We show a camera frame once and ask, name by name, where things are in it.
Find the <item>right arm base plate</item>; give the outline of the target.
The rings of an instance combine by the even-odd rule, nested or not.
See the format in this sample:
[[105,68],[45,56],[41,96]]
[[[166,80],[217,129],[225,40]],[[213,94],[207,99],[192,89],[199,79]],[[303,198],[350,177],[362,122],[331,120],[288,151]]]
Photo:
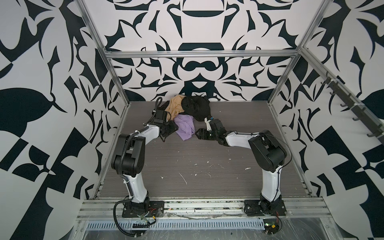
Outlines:
[[267,200],[245,200],[244,212],[247,216],[286,216],[286,206],[283,200],[274,202]]

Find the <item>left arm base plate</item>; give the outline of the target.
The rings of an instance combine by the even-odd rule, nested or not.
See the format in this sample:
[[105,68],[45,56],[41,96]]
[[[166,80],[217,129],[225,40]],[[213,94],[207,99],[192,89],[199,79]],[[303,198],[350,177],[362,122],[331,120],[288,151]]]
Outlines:
[[141,215],[159,216],[164,213],[164,201],[146,201],[143,203],[124,203],[123,218],[136,218]]

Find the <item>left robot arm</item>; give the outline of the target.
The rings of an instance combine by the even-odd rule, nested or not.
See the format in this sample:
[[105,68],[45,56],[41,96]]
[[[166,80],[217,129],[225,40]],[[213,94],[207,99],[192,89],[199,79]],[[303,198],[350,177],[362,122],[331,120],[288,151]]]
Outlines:
[[128,135],[121,134],[118,137],[111,168],[123,180],[133,205],[139,206],[149,201],[148,190],[142,177],[146,145],[157,138],[165,141],[178,129],[174,121],[164,124],[151,123],[146,124],[141,130]]

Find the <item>purple cloth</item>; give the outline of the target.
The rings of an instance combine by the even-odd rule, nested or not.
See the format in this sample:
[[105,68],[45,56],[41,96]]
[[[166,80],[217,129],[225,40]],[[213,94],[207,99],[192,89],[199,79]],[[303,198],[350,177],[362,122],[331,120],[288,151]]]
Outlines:
[[178,126],[176,133],[183,140],[190,139],[195,133],[194,118],[189,115],[177,115],[174,122]]

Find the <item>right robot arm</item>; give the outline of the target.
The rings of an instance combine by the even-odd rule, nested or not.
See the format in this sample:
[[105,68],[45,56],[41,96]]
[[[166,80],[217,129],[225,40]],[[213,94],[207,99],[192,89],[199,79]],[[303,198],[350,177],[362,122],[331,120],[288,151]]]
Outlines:
[[199,140],[217,141],[222,146],[250,149],[263,172],[260,200],[262,211],[274,209],[282,201],[281,171],[288,153],[270,131],[227,131],[220,120],[213,119],[208,121],[206,129],[198,129],[195,135]]

